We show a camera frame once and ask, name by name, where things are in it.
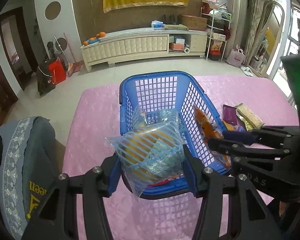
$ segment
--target metal screw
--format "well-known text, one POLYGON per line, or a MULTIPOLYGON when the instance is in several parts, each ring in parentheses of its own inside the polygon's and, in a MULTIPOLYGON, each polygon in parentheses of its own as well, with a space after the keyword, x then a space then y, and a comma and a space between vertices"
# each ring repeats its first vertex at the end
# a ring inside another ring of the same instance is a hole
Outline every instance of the metal screw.
POLYGON ((213 169, 212 168, 210 168, 210 167, 206 167, 206 168, 204 168, 204 170, 203 170, 205 173, 208 173, 208 174, 210 174, 210 173, 212 173, 213 172, 213 169))
POLYGON ((240 180, 246 180, 247 179, 247 175, 245 175, 245 174, 239 174, 239 179, 240 180))
POLYGON ((66 177, 67 177, 67 174, 61 173, 61 174, 59 174, 58 179, 64 180, 66 177))
POLYGON ((100 166, 97 166, 97 167, 94 167, 94 168, 92 169, 92 171, 93 171, 94 173, 100 173, 100 172, 102 171, 102 168, 101 168, 100 166))

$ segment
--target clear plastic bag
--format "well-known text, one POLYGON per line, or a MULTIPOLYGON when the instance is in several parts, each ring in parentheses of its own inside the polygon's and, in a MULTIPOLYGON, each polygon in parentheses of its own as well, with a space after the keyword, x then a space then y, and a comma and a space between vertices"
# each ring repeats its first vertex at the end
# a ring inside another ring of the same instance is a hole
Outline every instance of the clear plastic bag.
POLYGON ((179 118, 179 111, 176 109, 159 109, 157 110, 158 122, 176 122, 180 135, 186 131, 186 127, 183 125, 179 118))
POLYGON ((169 179, 181 171, 185 157, 175 121, 147 125, 109 141, 137 197, 148 185, 169 179))
POLYGON ((132 113, 132 128, 138 129, 148 125, 147 113, 145 110, 137 106, 132 113))

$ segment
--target plastic bag with orange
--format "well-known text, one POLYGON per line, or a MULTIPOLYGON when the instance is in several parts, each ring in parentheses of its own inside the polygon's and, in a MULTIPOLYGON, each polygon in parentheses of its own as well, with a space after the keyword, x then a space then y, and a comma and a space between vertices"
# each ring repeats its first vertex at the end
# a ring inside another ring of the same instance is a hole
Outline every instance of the plastic bag with orange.
POLYGON ((109 141, 137 197, 148 185, 162 182, 181 171, 185 157, 177 122, 147 125, 109 141))

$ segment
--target cardboard box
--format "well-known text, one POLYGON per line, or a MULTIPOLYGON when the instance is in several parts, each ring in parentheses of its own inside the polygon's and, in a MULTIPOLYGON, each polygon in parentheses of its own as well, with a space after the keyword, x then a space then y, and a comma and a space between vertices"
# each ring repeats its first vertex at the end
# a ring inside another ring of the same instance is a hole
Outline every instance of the cardboard box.
POLYGON ((205 31, 207 28, 207 18, 183 15, 182 24, 187 26, 189 30, 205 31))
POLYGON ((207 0, 202 0, 202 4, 203 4, 202 6, 204 6, 204 3, 209 5, 210 10, 218 8, 218 5, 208 2, 207 0))
POLYGON ((169 44, 170 49, 172 50, 183 50, 185 48, 184 44, 176 44, 174 42, 169 44))
POLYGON ((185 39, 183 39, 182 37, 174 37, 174 43, 185 44, 185 39))

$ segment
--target orange snack bag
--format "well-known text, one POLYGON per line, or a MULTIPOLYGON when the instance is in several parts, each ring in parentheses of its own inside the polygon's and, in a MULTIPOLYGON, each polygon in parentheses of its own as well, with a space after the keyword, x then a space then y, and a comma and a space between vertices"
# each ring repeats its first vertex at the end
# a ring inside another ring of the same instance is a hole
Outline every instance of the orange snack bag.
MULTIPOLYGON (((194 119, 197 123, 199 132, 202 136, 204 143, 208 144, 208 141, 211 137, 222 139, 222 133, 221 131, 219 131, 219 128, 216 126, 216 124, 210 123, 207 115, 196 105, 193 105, 193 108, 194 119)), ((229 156, 214 151, 210 152, 213 154, 213 157, 219 162, 221 162, 227 169, 231 167, 231 159, 229 156)))

